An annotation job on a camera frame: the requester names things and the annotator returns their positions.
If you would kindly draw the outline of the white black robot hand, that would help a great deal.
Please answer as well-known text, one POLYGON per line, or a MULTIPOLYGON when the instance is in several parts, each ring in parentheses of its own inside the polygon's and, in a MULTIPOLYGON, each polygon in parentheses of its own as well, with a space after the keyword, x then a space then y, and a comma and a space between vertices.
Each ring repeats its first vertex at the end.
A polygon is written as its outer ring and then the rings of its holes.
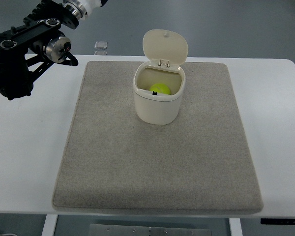
POLYGON ((87 11, 91 11, 95 8, 103 7, 107 0, 80 0, 79 2, 87 11))

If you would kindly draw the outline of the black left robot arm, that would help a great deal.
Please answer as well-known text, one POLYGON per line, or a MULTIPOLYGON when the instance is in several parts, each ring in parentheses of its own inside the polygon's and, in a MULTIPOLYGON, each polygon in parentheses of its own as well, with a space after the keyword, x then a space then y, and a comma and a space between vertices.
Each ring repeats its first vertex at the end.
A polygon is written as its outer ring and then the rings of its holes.
POLYGON ((89 13, 86 3, 43 0, 24 25, 0 33, 0 94, 8 100, 30 96, 34 82, 53 64, 77 66, 61 26, 76 29, 89 13))

